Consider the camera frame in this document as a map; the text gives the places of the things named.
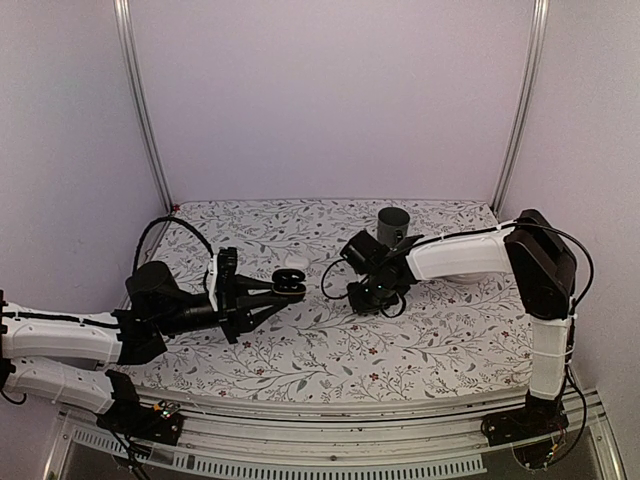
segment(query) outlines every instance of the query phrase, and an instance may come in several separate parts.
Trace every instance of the perforated metal strip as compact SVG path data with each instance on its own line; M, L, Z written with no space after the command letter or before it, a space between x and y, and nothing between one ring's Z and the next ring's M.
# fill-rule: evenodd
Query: perforated metal strip
M78 444L126 456L122 446L108 433L76 427L73 435ZM480 455L458 457L450 460L384 465L374 467L299 467L249 464L194 455L183 452L163 451L162 461L154 461L153 455L146 461L151 465L203 477L224 480L420 480L460 478L487 470Z

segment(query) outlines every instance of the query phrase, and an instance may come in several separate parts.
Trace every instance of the floral pattern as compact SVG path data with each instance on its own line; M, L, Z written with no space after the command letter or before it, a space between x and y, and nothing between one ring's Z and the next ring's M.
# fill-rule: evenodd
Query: floral pattern
M269 279L290 256L309 260L304 302L227 344L217 329L169 340L168 352L122 367L137 384L199 395L281 402L384 402L483 393L522 386L531 373L531 329L511 275L462 285L421 282L397 318L357 316L331 301L320 278L343 244L389 205L411 214L409 234L439 235L487 227L480 202L417 200L272 200L198 202L174 210L215 249L235 246L239 273ZM170 225L153 257L179 285L199 291L208 258L191 234ZM330 293L355 275L336 267Z

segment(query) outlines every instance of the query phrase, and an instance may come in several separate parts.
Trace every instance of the white wall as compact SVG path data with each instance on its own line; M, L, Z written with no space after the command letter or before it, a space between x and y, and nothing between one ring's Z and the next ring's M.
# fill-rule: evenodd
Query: white wall
M532 7L133 2L145 91L176 200L489 200Z
M640 478L640 3L567 0L549 15L503 216L537 207L592 251L577 370L597 385L629 478Z
M0 15L0 288L25 305L112 309L161 213L113 3L7 0ZM0 478L37 478L55 408L0 399Z

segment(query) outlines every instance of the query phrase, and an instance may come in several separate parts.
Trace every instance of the dark gray mug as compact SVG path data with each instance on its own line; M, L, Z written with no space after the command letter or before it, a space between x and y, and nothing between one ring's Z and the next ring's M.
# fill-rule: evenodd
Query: dark gray mug
M411 217L398 207L385 207L378 212L378 241L389 248L395 247L407 236Z

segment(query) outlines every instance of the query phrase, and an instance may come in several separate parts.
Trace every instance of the leaf pattern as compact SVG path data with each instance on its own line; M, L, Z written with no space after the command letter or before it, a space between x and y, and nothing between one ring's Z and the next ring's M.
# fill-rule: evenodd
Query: leaf pattern
M525 385L531 373L531 329L515 281L489 274L474 285L421 282L398 318L357 316L347 300L330 301L319 284L347 240L377 211L399 206L409 234L426 236L495 223L481 202L418 200L270 200L193 202L176 215L215 249L235 246L238 272L268 280L288 256L309 260L304 302L228 345L219 330L168 340L168 351L144 366L120 367L139 385L199 395L286 402L384 402L468 395ZM186 290L201 289L207 253L189 232L170 225L153 257L167 263ZM331 294L355 279L337 267Z

